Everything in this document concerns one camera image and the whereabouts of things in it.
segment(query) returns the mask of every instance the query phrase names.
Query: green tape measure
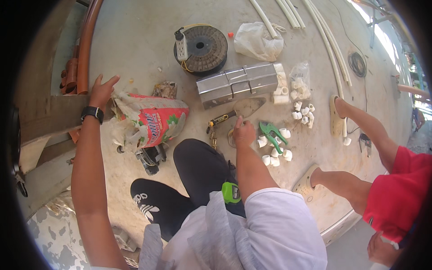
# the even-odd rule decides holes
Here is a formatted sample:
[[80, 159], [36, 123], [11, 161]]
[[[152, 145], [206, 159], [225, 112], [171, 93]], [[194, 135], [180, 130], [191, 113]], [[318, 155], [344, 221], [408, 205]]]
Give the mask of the green tape measure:
[[238, 185], [225, 182], [222, 184], [222, 194], [223, 200], [226, 204], [228, 203], [238, 203], [241, 200], [240, 191], [238, 190]]

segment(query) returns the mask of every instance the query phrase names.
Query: black watch strap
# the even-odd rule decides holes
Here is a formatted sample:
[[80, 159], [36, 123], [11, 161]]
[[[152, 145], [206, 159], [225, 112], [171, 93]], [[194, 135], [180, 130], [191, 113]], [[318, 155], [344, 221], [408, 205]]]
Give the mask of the black watch strap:
[[104, 112], [102, 112], [102, 110], [99, 107], [90, 107], [90, 106], [85, 107], [83, 109], [83, 113], [81, 114], [81, 122], [84, 121], [84, 118], [87, 115], [92, 115], [96, 117], [97, 119], [99, 119], [99, 122], [102, 125], [104, 121]]

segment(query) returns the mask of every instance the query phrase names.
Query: white plastic bag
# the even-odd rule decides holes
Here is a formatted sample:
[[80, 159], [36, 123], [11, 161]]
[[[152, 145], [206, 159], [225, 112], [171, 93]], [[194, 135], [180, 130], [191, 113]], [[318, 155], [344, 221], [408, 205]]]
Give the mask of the white plastic bag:
[[243, 23], [235, 34], [235, 51], [261, 61], [276, 61], [283, 49], [280, 32], [286, 32], [286, 29], [274, 23], [272, 26], [277, 34], [276, 38], [272, 38], [263, 22]]
[[309, 63], [307, 61], [295, 65], [289, 73], [289, 85], [292, 100], [311, 99], [309, 79]]

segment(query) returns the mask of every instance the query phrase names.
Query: foot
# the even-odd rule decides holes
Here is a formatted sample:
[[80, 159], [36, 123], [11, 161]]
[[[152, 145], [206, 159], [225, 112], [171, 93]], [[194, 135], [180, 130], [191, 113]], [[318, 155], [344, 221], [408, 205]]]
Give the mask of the foot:
[[311, 174], [311, 187], [315, 188], [315, 186], [318, 184], [317, 183], [317, 179], [318, 179], [318, 174], [322, 172], [321, 168], [318, 167], [316, 168], [313, 173]]
[[334, 106], [336, 107], [336, 112], [339, 115], [339, 117], [341, 117], [341, 118], [346, 117], [346, 114], [344, 111], [345, 104], [346, 104], [346, 101], [341, 99], [340, 97], [337, 97], [334, 100]]

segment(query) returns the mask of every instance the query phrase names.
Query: black cable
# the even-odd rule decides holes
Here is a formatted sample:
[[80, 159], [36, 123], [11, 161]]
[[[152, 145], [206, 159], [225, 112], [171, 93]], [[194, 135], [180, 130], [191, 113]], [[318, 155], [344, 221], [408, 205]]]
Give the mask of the black cable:
[[355, 52], [348, 55], [348, 64], [358, 77], [366, 77], [366, 64], [359, 53]]
[[[346, 33], [346, 29], [345, 29], [345, 25], [343, 24], [343, 21], [342, 21], [342, 15], [340, 14], [340, 11], [339, 11], [339, 8], [335, 5], [335, 4], [333, 4], [333, 2], [332, 1], [330, 1], [329, 0], [329, 2], [337, 9], [337, 12], [339, 13], [339, 18], [340, 18], [340, 22], [342, 23], [342, 27], [343, 27], [343, 31], [345, 32], [345, 35], [346, 35], [346, 37], [349, 39], [349, 41], [351, 41], [351, 43], [357, 48], [357, 50], [359, 50], [360, 51], [360, 53], [362, 53], [362, 56], [363, 57], [361, 57], [358, 53], [353, 53], [353, 54], [350, 54], [349, 56], [348, 56], [348, 64], [349, 64], [349, 66], [351, 67], [351, 69], [354, 71], [354, 73], [357, 75], [357, 76], [359, 76], [358, 74], [357, 74], [357, 72], [356, 72], [356, 70], [354, 69], [354, 68], [356, 68], [357, 69], [357, 71], [359, 71], [359, 74], [363, 74], [364, 73], [364, 75], [363, 76], [359, 76], [360, 78], [364, 78], [364, 80], [365, 80], [365, 102], [366, 102], [366, 108], [365, 108], [365, 112], [368, 112], [368, 97], [367, 97], [367, 92], [366, 92], [366, 72], [367, 72], [367, 63], [366, 63], [366, 57], [365, 57], [365, 54], [362, 52], [362, 50], [360, 50], [360, 48], [349, 38], [349, 36], [348, 36], [348, 34]], [[354, 56], [353, 57], [353, 59], [360, 59], [361, 61], [362, 61], [362, 63], [364, 64], [364, 69], [360, 69], [360, 68], [358, 68], [358, 61], [356, 61], [355, 63], [353, 62], [353, 66], [351, 66], [351, 61], [350, 61], [350, 56], [352, 56], [352, 55], [354, 55], [354, 54], [357, 54], [358, 56]], [[357, 128], [355, 128], [354, 130], [352, 130], [351, 132], [347, 132], [347, 134], [351, 134], [351, 133], [353, 133], [354, 131], [356, 131], [357, 129], [358, 129], [359, 127], [357, 127]]]

